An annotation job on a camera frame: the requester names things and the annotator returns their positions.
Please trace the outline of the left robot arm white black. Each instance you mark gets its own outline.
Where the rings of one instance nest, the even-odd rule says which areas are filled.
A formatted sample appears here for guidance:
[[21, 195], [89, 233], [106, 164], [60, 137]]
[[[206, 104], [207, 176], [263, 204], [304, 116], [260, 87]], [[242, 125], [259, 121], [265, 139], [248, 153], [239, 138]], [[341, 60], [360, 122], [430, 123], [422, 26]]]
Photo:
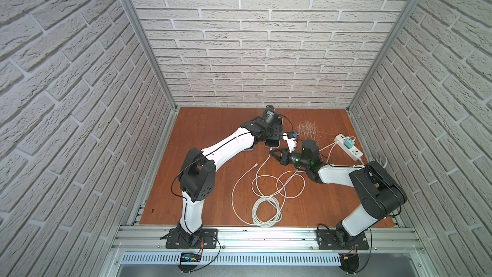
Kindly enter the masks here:
[[268, 113], [243, 123], [237, 130], [215, 145], [192, 148], [176, 176], [181, 189], [183, 210], [178, 229], [196, 235], [202, 228], [204, 200], [215, 187], [216, 172], [230, 159], [249, 150], [259, 142], [279, 146], [283, 136], [283, 117]]

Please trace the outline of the pink-cased smartphone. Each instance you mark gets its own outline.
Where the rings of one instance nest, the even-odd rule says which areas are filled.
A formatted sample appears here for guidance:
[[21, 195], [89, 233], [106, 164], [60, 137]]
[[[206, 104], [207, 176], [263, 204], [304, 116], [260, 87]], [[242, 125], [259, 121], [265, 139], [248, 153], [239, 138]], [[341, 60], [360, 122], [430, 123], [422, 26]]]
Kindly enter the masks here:
[[270, 148], [278, 148], [282, 140], [282, 135], [269, 135], [265, 137], [265, 146]]

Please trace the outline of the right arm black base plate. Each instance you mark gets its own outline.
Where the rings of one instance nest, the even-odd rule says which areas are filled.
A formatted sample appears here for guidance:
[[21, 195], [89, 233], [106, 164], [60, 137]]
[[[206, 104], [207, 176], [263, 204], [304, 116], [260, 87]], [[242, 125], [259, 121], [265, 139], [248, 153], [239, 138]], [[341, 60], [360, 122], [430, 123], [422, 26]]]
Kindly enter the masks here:
[[364, 232], [350, 236], [345, 229], [338, 225], [329, 228], [325, 224], [316, 227], [316, 241], [320, 250], [369, 250], [370, 246]]

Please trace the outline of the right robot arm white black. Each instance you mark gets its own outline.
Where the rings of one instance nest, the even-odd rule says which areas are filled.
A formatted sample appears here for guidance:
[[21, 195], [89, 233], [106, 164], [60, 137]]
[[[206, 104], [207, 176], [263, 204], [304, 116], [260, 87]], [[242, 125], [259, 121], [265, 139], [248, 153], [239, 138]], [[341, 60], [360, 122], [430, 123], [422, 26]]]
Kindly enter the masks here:
[[334, 232], [334, 240], [341, 247], [362, 237], [365, 230], [392, 212], [399, 211], [407, 202], [402, 187], [380, 163], [369, 162], [351, 167], [325, 163], [313, 140], [304, 141], [301, 152], [275, 149], [270, 151], [270, 156], [281, 165], [293, 165], [305, 172], [315, 183], [342, 185], [355, 190], [360, 204], [337, 224]]

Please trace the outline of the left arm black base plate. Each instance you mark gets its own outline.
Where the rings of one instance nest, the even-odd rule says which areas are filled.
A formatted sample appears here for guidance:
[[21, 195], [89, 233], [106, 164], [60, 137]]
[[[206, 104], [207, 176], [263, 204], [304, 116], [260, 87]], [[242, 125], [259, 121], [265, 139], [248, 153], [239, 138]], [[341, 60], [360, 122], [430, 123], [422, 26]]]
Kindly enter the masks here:
[[166, 240], [167, 249], [199, 249], [214, 250], [217, 247], [217, 228], [200, 227], [194, 233], [188, 233], [180, 224], [170, 229], [169, 233], [161, 237]]

